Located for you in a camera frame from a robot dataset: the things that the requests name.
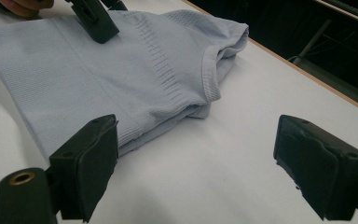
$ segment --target light blue shirt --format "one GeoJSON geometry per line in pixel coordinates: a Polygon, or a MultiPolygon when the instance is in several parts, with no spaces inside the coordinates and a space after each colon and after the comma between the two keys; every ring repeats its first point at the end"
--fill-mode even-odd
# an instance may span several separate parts
{"type": "Polygon", "coordinates": [[[193,11],[110,11],[101,45],[76,17],[0,26],[0,78],[47,158],[88,121],[119,120],[123,155],[184,117],[205,118],[248,26],[193,11]]]}

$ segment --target black clamp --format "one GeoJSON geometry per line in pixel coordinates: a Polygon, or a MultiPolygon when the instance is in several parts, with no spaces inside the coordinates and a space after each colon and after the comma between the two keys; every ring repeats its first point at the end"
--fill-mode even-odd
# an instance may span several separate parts
{"type": "Polygon", "coordinates": [[[351,220],[358,209],[358,149],[307,120],[282,115],[274,159],[321,219],[351,220]]]}
{"type": "MultiPolygon", "coordinates": [[[[65,0],[72,2],[72,10],[78,16],[84,29],[97,43],[103,44],[118,34],[119,30],[99,0],[65,0]]],[[[102,0],[108,10],[127,10],[121,0],[102,0]]],[[[0,3],[0,8],[9,11],[0,3]]]]}
{"type": "Polygon", "coordinates": [[[17,171],[0,181],[0,224],[89,222],[117,164],[117,120],[94,119],[49,157],[50,167],[17,171]]]}

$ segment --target dark background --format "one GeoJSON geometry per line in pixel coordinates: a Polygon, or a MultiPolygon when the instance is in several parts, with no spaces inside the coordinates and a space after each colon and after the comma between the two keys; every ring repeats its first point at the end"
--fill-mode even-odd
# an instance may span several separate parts
{"type": "MultiPolygon", "coordinates": [[[[190,0],[214,16],[250,26],[250,37],[285,59],[294,58],[328,19],[305,58],[358,88],[358,21],[312,0],[190,0]]],[[[342,0],[358,8],[358,0],[342,0]]]]}

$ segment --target finger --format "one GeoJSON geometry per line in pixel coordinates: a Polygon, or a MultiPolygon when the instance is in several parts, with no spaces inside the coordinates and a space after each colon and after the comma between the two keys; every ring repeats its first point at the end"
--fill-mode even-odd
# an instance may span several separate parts
{"type": "Polygon", "coordinates": [[[24,17],[24,18],[31,18],[36,16],[39,13],[39,10],[33,10],[27,7],[23,7],[13,0],[0,0],[0,3],[14,14],[24,17]]]}
{"type": "Polygon", "coordinates": [[[14,0],[14,2],[32,10],[51,8],[54,5],[54,0],[14,0]]]}

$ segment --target white table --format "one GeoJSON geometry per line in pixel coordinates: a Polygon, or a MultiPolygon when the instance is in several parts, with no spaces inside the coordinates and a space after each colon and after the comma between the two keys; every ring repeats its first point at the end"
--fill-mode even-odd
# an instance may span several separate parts
{"type": "MultiPolygon", "coordinates": [[[[155,13],[194,10],[180,0],[125,4],[155,13]]],[[[68,14],[63,0],[40,13],[68,14]]],[[[0,13],[0,24],[17,21],[0,13]]],[[[207,119],[185,119],[120,158],[90,223],[323,223],[275,164],[278,118],[307,119],[358,148],[358,105],[254,42],[238,55],[221,94],[207,119]]],[[[0,179],[27,167],[48,165],[0,81],[0,179]]]]}

